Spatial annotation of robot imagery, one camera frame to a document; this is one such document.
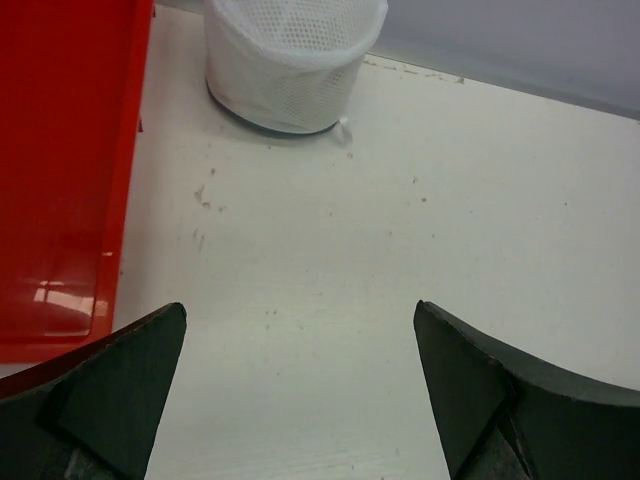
white table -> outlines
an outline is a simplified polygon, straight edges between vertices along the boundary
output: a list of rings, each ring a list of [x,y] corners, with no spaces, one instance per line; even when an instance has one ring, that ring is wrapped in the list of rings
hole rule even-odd
[[[157,12],[116,324],[189,327],[149,479],[448,478],[419,299],[640,388],[635,121],[369,57],[350,147],[272,140],[212,105],[202,17]]]

dirt speck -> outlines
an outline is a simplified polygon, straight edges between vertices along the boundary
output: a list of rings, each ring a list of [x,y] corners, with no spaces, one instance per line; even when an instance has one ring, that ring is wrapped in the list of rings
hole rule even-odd
[[[200,185],[200,188],[193,192],[193,196],[197,200],[197,202],[202,205],[202,193],[204,192],[204,183]]]

